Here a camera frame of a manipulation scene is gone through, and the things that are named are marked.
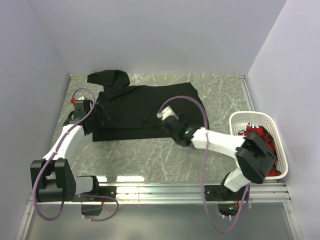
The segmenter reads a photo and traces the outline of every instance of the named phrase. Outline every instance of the gray marble surface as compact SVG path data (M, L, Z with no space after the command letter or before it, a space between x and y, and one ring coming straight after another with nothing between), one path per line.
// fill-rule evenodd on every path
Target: gray marble surface
M130 74L131 85L166 86L190 82L197 89L207 112L210 130L229 133L229 117L236 111L248 110L238 75L217 74ZM102 86L87 83L87 75L73 75L66 93L53 143L62 131L73 105L70 99L78 88L89 88L95 96ZM85 91L78 96L90 97ZM139 176L145 182L198 182L204 151L182 147L170 138L92 142L85 137L69 159L76 176L96 175L115 182L118 176L134 181ZM205 168L205 181L221 181L236 168L235 161L225 155L210 152Z

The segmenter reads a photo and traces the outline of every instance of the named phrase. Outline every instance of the white plastic basket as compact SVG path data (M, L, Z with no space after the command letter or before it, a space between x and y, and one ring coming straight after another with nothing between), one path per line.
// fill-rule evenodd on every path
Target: white plastic basket
M263 126L273 137L278 161L276 169L281 172L279 176L267 176L265 180L282 179L288 173L288 162L282 146L275 121L267 114L257 111L237 111L229 118L230 134L238 135L238 132L245 130L248 123Z

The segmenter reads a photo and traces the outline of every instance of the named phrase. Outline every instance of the basket rim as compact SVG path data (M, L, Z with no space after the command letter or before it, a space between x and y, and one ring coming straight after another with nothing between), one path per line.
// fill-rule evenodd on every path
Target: basket rim
M260 112L260 111L236 111L236 112L232 113L231 116L229 117L230 135L233 135L232 124L231 124L232 118L234 116L240 115L240 114L261 115L261 116L264 116L267 119L269 119L270 122L273 124L274 129L275 129L275 134L278 137L277 139L278 139L278 143L279 143L279 148L282 151L282 158L283 158L283 161L284 161L285 168L284 168L284 172L282 172L281 175L279 175L279 176L266 176L265 180L278 180L278 179L284 178L288 174L289 166L288 166L288 162L287 162L287 157L286 157L286 153L285 153L285 150L284 150L284 146L282 144L282 141L281 141L281 138L280 138L280 134L279 134L279 131L278 131L278 128L277 128L277 125L276 125L275 121L268 114ZM236 162L237 167L239 168L240 166L238 164L238 161L236 160L235 162Z

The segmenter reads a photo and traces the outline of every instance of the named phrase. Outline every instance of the white wall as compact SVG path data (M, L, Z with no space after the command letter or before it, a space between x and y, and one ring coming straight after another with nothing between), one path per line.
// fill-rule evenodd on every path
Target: white wall
M26 0L0 2L0 233L16 236L30 163L49 150L69 75Z
M257 111L274 118L304 239L319 239L320 1L288 0L249 74Z
M71 74L247 74L286 0L30 2Z

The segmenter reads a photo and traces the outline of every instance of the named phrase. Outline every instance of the wire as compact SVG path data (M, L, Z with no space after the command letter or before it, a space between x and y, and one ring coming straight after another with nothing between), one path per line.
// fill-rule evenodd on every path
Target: wire
M60 149L63 141L65 140L65 138L67 137L67 135L76 127L78 126L79 124L81 124L85 119L87 119L87 117L92 113L92 111L94 110L94 107L96 105L96 98L95 98L95 95L94 93L88 89L88 88L85 88L85 87L82 87L82 88L79 88L77 89L73 95L72 95L72 98L75 97L76 93L79 92L80 90L85 90L85 91L88 91L91 96L92 96L92 99L93 99L93 102L92 102L92 107L91 109L89 110L89 112L83 117L81 118L79 121L77 121L74 125L72 125L68 130L67 132L64 133L64 135L61 137L60 141L58 142L56 148L55 148L55 151L52 153L52 155L48 158L48 160L46 161L46 163L43 165L43 167L41 168L38 176L36 177L35 179L35 182L34 182L34 185L33 185L33 190L32 190L32 202L33 202L33 206L34 206L34 209L36 211L36 213L44 220L46 221L53 221L53 220L56 220L62 213L62 210L64 208L64 201L61 202L61 205L60 205L60 209L59 209L59 212L56 216L54 217L48 217L48 216L45 216L39 209L39 206L38 206L38 203L37 203L37 188L38 188L38 184L39 184L39 181L40 181L40 178L41 176L43 175L43 173L45 172L47 166L49 165L49 163L54 159L55 155L58 153L58 150ZM118 211L119 209L119 203L116 199L112 198L112 197L109 197L109 196L95 196L95 195L87 195L87 194L82 194L83 196L87 196L87 197L93 197L93 198L104 198L104 199L111 199L113 201L115 201L116 205L117 205L117 208L116 210L114 211L114 213L107 217L107 218L104 218L104 219L101 219L100 221L104 221L104 220L107 220L107 219L110 219L112 218Z
M202 114L202 118L203 118L203 126L205 129L208 130L208 118L207 118L207 114L206 114L206 111L204 109L204 107L195 99L193 99L192 97L190 96L174 96L174 97L171 97L169 98L167 101L165 101L162 106L160 107L159 109L159 113L163 110L163 108L165 107L165 105L169 102L171 102L172 100L175 100L175 99L186 99L186 100L189 100L191 102L193 102L195 105L197 105L197 107L200 109L200 112ZM208 216L209 218L209 221L211 223L211 225L214 227L214 229L221 233L221 234L227 234L229 232L231 232L231 230L234 228L234 226L236 225L237 221L238 221L238 218L241 214L241 209L242 209L242 206L243 206L243 203L244 203L244 200L245 200L245 197L247 195L247 192L249 190L249 186L250 184L248 184L246 187L245 187L245 190L244 190L244 193L242 195L242 199L241 199L241 203L239 205L239 209L237 211L237 214L234 218L234 221L232 223L232 225L227 229L227 230L221 230L218 228L217 224L215 223L215 221L213 220L213 218L211 217L211 214L209 212L209 209L208 209L208 205L207 205L207 202L206 202L206 196L205 196L205 188L204 188L204 171L205 171L205 166L206 166L206 161L207 161L207 158L208 158L208 152L209 152L209 137L208 137L208 132L206 133L205 135L206 137L206 145L205 145L205 150L204 150L204 157L203 157L203 161L202 161L202 164L201 164L201 171L200 171L200 192L201 192L201 197L202 197L202 201L203 201L203 207L204 207L204 210L205 210L205 213L206 215Z

